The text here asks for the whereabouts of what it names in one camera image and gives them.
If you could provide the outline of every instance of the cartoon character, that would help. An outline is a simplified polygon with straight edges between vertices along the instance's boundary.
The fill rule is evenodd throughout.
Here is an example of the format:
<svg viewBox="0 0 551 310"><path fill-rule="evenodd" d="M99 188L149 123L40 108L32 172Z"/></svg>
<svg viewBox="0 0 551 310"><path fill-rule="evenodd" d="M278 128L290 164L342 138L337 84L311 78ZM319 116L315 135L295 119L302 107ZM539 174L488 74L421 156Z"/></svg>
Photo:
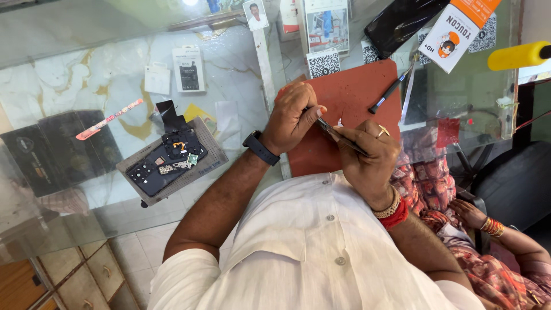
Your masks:
<svg viewBox="0 0 551 310"><path fill-rule="evenodd" d="M459 45L459 36L453 31L450 31L450 33L445 36L439 36L437 43L440 44L438 55L440 55L441 58L446 58L451 52L455 51L456 46Z"/></svg>

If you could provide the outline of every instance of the white shirt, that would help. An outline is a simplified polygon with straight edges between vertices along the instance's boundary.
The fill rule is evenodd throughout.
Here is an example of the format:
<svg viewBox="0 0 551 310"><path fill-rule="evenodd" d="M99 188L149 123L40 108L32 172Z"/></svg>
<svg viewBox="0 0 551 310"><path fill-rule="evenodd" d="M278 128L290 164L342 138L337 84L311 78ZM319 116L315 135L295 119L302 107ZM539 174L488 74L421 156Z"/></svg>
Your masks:
<svg viewBox="0 0 551 310"><path fill-rule="evenodd" d="M341 175L264 190L241 218L228 260L189 249L151 281L153 309L483 310L471 291L406 261Z"/></svg>
<svg viewBox="0 0 551 310"><path fill-rule="evenodd" d="M266 15L259 14L258 18L260 18L260 20L256 20L254 16L249 19L249 29L256 30L268 26L268 19L266 18Z"/></svg>

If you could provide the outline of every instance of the gold ring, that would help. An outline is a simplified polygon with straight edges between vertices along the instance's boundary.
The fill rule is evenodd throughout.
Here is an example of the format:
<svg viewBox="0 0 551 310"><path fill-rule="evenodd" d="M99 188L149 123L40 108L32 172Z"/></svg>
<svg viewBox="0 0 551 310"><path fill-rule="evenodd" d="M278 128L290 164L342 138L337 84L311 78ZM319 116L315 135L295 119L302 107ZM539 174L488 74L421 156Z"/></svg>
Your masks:
<svg viewBox="0 0 551 310"><path fill-rule="evenodd" d="M379 134L375 138L379 138L383 132L386 133L386 135L390 136L390 133L388 133L388 130L386 130L386 128L381 125L379 125L379 127L381 127L381 132L379 132Z"/></svg>

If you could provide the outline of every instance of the drawer handle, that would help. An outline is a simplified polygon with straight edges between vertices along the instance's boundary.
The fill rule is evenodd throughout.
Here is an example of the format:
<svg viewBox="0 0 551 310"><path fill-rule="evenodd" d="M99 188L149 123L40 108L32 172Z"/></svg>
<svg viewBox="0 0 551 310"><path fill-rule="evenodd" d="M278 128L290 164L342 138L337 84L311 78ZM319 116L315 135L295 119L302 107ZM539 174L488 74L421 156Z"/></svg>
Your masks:
<svg viewBox="0 0 551 310"><path fill-rule="evenodd" d="M88 305L88 306L85 305L85 306L84 306L85 308L94 309L94 304L93 304L93 303L89 302L89 301L86 300L86 299L84 300L84 302L86 303L86 305Z"/></svg>
<svg viewBox="0 0 551 310"><path fill-rule="evenodd" d="M111 277L111 269L104 265L104 269L107 271L107 277Z"/></svg>

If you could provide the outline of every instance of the glass table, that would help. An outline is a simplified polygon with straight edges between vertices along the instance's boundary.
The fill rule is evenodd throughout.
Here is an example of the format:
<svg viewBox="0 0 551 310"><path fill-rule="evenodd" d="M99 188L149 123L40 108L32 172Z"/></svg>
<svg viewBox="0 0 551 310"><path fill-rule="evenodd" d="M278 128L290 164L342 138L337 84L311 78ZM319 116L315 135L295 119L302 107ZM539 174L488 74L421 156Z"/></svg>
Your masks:
<svg viewBox="0 0 551 310"><path fill-rule="evenodd" d="M390 2L349 2L350 49L341 55L341 70L364 64L363 27ZM264 2L270 26L255 31L247 27L242 1L236 0L220 1L214 14L204 0L41 3L0 7L0 28L5 28L0 31L5 43L0 47L0 133L33 127L69 111L108 116L143 98L144 103L108 125L110 149L117 149L122 159L164 133L151 115L155 103L171 99L178 114L195 106L210 121L232 118L231 131L215 132L230 162L143 209L136 191L112 167L37 198L22 172L25 168L0 142L0 264L179 221L244 151L241 141L265 127L277 90L303 73L308 76L301 39L278 31L279 2ZM485 62L494 49L517 44L520 6L520 0L502 0L496 10L496 47L465 54L450 75L433 63L415 65L416 91L408 111L422 113L401 126L407 155L403 163L456 152L454 145L432 147L438 120L446 117L461 120L458 145L463 149L511 138L516 71L492 72ZM416 44L414 35L397 55L409 55ZM178 93L172 79L170 95L146 92L144 67L161 62L172 68L172 49L182 45L201 48L206 91ZM395 61L398 73L409 66L399 63L400 58ZM401 85L402 99L406 87ZM234 101L234 114L217 113L219 101ZM77 169L93 162L86 156L75 158L68 154L66 166ZM284 157L270 168L255 195L291 176Z"/></svg>

